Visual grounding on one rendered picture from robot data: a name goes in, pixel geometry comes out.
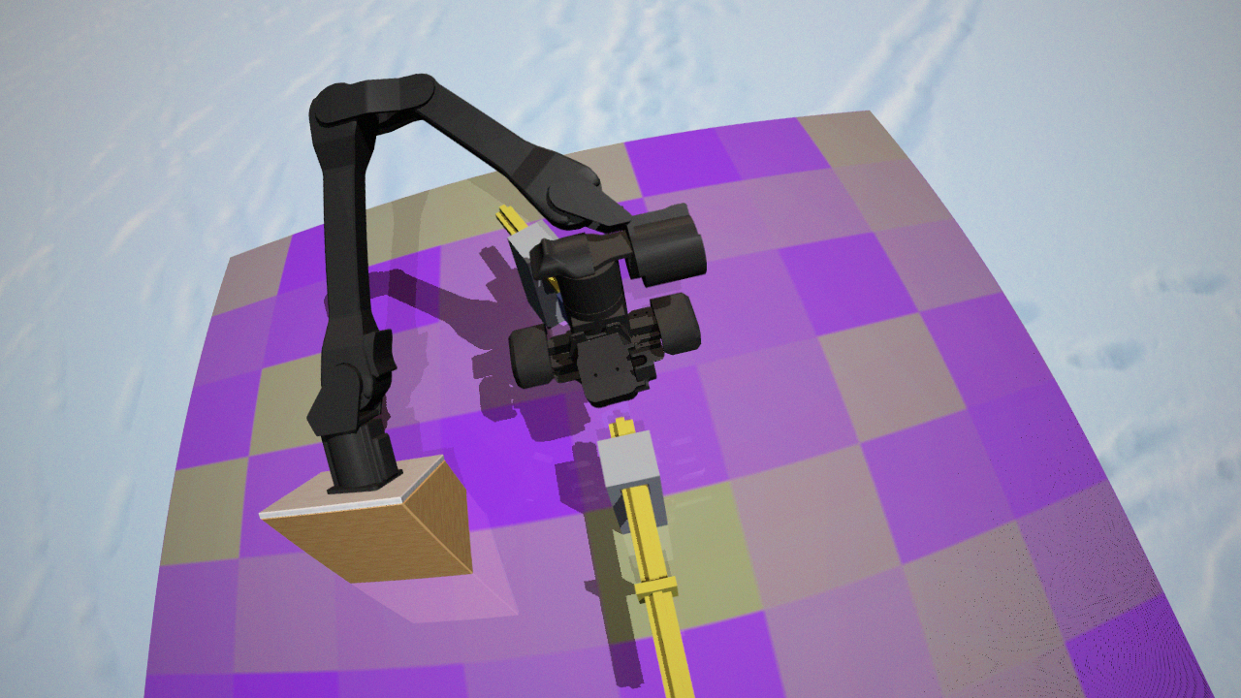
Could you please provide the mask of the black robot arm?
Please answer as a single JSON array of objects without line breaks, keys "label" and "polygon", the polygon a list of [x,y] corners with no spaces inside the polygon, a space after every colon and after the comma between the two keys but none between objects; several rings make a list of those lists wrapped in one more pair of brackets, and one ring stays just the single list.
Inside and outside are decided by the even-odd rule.
[{"label": "black robot arm", "polygon": [[[366,171],[379,134],[428,122],[508,178],[549,224],[603,233],[541,238],[530,250],[532,279],[555,274],[563,306],[573,312],[616,306],[623,293],[620,258],[630,279],[642,278],[647,287],[709,272],[686,202],[632,216],[602,191],[589,166],[525,142],[431,75],[326,84],[308,116],[324,181],[329,323],[321,389],[307,422],[321,433],[334,482],[326,494],[379,491],[403,473],[382,419],[372,419],[382,414],[398,369],[392,330],[379,332],[369,303]],[[652,350],[632,343],[620,322],[606,324],[601,334],[571,334],[568,350],[594,409],[633,400],[656,379]]]}]

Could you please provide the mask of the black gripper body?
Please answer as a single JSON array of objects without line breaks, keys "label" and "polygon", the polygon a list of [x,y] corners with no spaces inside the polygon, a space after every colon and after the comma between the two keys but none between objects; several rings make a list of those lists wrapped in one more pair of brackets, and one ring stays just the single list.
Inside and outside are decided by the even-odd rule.
[{"label": "black gripper body", "polygon": [[513,375],[517,386],[544,386],[556,376],[578,371],[571,361],[570,335],[585,332],[594,335],[606,332],[606,324],[620,322],[629,332],[632,343],[649,350],[660,347],[670,355],[697,350],[701,345],[699,322],[688,296],[661,296],[649,298],[652,306],[625,312],[624,289],[616,306],[603,312],[585,314],[563,306],[570,332],[566,337],[547,340],[546,324],[535,324],[514,330],[508,337]]}]

